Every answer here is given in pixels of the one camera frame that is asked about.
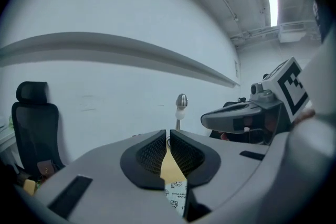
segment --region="ceiling light fixture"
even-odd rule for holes
[[[269,0],[269,9],[271,13],[271,26],[278,25],[278,0]]]

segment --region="chair backrest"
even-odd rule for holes
[[[16,90],[12,118],[21,162],[27,173],[39,177],[37,163],[51,160],[63,168],[57,147],[58,109],[47,103],[46,82],[23,82]]]

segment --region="black rectangular slot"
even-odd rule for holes
[[[244,157],[248,157],[248,158],[251,158],[251,159],[257,159],[259,161],[262,161],[265,157],[264,154],[260,154],[260,153],[255,153],[255,152],[251,152],[251,151],[242,151],[240,153],[241,156],[244,156]]]
[[[48,208],[60,217],[67,218],[92,182],[92,178],[76,178],[58,195]]]

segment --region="white wall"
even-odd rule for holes
[[[241,64],[240,95],[249,99],[251,85],[260,82],[264,74],[271,73],[280,63],[292,56],[303,69],[320,46],[320,41],[309,39],[291,43],[272,40],[238,50]]]
[[[46,52],[23,55],[43,58]],[[95,54],[106,52],[56,51],[62,54]],[[110,57],[133,56],[110,53]],[[69,163],[92,148],[116,142],[132,135],[175,128],[175,101],[180,93],[188,97],[181,128],[209,135],[201,125],[201,115],[236,100],[239,89],[227,88],[202,80],[168,72],[103,63],[98,61],[38,61],[21,63],[18,57],[3,60],[0,84],[1,112],[10,115],[16,101],[17,86],[23,81],[47,81],[49,102],[60,113],[59,149]]]
[[[235,82],[235,47],[194,0],[11,0],[0,21],[0,47],[43,34],[112,34],[190,57]]]

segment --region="chair headrest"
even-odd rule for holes
[[[16,90],[16,99],[22,103],[45,104],[47,103],[46,82],[22,82]]]

